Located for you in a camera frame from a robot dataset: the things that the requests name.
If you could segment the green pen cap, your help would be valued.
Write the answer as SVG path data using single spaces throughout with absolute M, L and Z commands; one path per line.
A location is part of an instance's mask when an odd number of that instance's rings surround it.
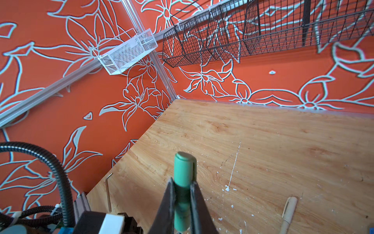
M 174 228 L 185 232 L 191 224 L 191 184 L 196 181 L 197 160 L 186 152 L 174 157 L 174 188 L 176 192 Z

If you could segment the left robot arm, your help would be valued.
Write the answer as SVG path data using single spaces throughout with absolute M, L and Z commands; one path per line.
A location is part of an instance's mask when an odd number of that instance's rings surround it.
M 71 183 L 64 170 L 67 158 L 72 152 L 76 152 L 75 147 L 65 146 L 63 153 L 63 162 L 58 158 L 34 144 L 25 142 L 2 142 L 1 152 L 17 152 L 30 155 L 35 158 L 35 161 L 40 161 L 47 165 L 50 169 L 48 176 L 35 175 L 44 179 L 42 183 L 36 186 L 29 186 L 29 192 L 25 194 L 25 201 L 23 203 L 23 211 L 18 219 L 7 215 L 9 209 L 5 212 L 1 211 L 1 228 L 9 227 L 12 223 L 23 224 L 29 227 L 41 227 L 52 223 L 63 222 L 64 228 L 73 228 L 76 224 L 74 203 L 71 192 Z M 37 213 L 46 213 L 53 209 L 53 206 L 41 206 L 40 199 L 47 194 L 58 190 L 60 195 L 60 208 L 57 209 L 55 215 L 49 217 L 40 217 L 37 219 L 24 219 L 24 217 L 31 216 Z

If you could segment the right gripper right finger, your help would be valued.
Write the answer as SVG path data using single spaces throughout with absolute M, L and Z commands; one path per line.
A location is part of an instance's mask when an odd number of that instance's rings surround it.
M 218 234 L 200 187 L 196 181 L 190 185 L 191 194 L 191 233 Z

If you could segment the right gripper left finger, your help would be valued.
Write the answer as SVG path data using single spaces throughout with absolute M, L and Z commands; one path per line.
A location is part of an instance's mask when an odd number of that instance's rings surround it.
M 159 206 L 149 234 L 173 234 L 176 192 L 173 178 L 168 180 L 164 196 Z

